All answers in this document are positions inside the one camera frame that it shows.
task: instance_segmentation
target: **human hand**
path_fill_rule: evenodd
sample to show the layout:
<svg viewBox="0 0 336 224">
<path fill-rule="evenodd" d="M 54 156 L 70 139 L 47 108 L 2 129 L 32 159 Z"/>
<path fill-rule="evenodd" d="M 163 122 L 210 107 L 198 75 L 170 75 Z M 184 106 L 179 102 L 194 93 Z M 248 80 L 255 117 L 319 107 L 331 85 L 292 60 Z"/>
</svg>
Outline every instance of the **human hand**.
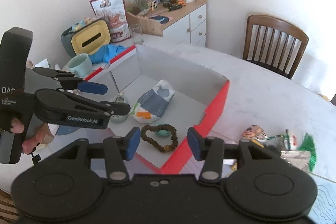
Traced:
<svg viewBox="0 0 336 224">
<path fill-rule="evenodd" d="M 25 130 L 24 125 L 17 119 L 13 118 L 11 123 L 11 132 L 15 134 L 22 133 Z M 22 149 L 25 154 L 30 154 L 37 143 L 48 144 L 54 140 L 47 123 L 43 123 L 36 129 L 35 135 L 29 139 L 24 140 Z"/>
</svg>

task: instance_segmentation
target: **blue gripper pad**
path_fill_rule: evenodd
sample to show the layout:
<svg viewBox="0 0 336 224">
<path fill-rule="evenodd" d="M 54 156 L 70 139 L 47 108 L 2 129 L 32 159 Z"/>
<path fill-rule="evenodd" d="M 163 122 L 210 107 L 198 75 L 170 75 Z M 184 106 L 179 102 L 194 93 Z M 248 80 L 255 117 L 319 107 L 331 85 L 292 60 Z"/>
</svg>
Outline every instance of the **blue gripper pad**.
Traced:
<svg viewBox="0 0 336 224">
<path fill-rule="evenodd" d="M 131 160 L 135 154 L 135 152 L 137 151 L 137 148 L 139 146 L 140 143 L 140 137 L 141 137 L 141 133 L 140 133 L 140 128 L 138 127 L 134 127 L 128 134 L 132 134 L 133 136 L 130 138 L 130 140 L 128 141 L 128 147 L 126 149 L 126 159 L 125 160 Z"/>
<path fill-rule="evenodd" d="M 188 145 L 189 145 L 195 159 L 200 161 L 201 160 L 200 144 L 199 144 L 199 141 L 196 138 L 193 130 L 194 130 L 193 128 L 188 129 L 188 133 L 187 133 Z"/>
<path fill-rule="evenodd" d="M 108 90 L 106 85 L 88 81 L 78 83 L 77 89 L 79 89 L 81 92 L 101 94 L 101 95 L 105 94 Z"/>
</svg>

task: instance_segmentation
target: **teal round object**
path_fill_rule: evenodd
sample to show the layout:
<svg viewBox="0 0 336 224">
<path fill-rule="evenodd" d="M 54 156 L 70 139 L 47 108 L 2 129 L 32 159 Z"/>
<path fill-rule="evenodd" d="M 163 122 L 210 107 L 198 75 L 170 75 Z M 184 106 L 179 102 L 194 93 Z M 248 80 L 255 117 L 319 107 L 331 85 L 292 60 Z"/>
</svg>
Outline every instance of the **teal round object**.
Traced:
<svg viewBox="0 0 336 224">
<path fill-rule="evenodd" d="M 159 137 L 169 137 L 170 136 L 170 131 L 168 130 L 159 130 L 157 132 L 155 132 L 155 134 Z"/>
</svg>

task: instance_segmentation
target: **dining table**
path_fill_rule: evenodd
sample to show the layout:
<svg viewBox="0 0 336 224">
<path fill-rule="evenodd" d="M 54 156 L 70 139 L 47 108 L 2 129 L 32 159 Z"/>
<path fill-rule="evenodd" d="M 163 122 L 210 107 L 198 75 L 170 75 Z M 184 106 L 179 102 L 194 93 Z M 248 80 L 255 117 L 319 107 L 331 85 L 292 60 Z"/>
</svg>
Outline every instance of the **dining table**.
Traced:
<svg viewBox="0 0 336 224">
<path fill-rule="evenodd" d="M 152 35 L 143 38 L 146 47 L 197 63 L 230 80 L 226 104 L 212 134 L 224 141 L 238 142 L 243 131 L 253 124 L 269 136 L 283 134 L 286 129 L 301 138 L 308 133 L 314 138 L 317 155 L 312 173 L 336 182 L 336 107 L 333 104 L 288 78 L 223 52 Z M 60 137 L 63 136 L 55 137 L 53 150 Z M 14 178 L 32 165 L 30 158 L 23 156 L 16 165 L 0 165 L 1 189 L 9 191 Z"/>
</svg>

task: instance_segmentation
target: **light green mug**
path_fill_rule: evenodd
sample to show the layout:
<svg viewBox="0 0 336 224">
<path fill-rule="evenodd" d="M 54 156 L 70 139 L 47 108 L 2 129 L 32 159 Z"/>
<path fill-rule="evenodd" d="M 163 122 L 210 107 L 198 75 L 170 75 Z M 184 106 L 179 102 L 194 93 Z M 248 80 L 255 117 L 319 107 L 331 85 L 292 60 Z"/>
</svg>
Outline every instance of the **light green mug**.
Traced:
<svg viewBox="0 0 336 224">
<path fill-rule="evenodd" d="M 93 72 L 92 62 L 89 55 L 82 53 L 71 58 L 67 64 L 69 71 L 74 73 L 76 77 L 85 78 Z"/>
</svg>

